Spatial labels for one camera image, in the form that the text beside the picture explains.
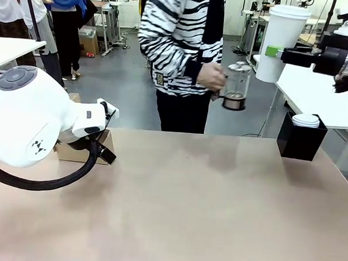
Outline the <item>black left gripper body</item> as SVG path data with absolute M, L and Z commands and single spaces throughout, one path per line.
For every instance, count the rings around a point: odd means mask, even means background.
M 96 146 L 96 153 L 100 153 L 101 145 L 100 138 L 102 137 L 105 130 L 100 128 L 85 128 L 85 133 L 87 134 L 84 137 L 80 137 L 74 142 L 70 142 L 67 145 L 72 147 L 74 150 L 88 150 L 91 152 L 92 145 Z

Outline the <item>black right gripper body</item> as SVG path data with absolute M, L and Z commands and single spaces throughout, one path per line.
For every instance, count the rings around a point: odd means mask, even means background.
M 313 71 L 327 76 L 336 76 L 348 55 L 348 37 L 325 31 L 321 35 Z

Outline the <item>person's right hand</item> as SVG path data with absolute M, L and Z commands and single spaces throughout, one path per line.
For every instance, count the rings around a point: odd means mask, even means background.
M 225 87 L 226 75 L 218 63 L 205 63 L 198 73 L 196 82 L 213 92 L 220 92 Z

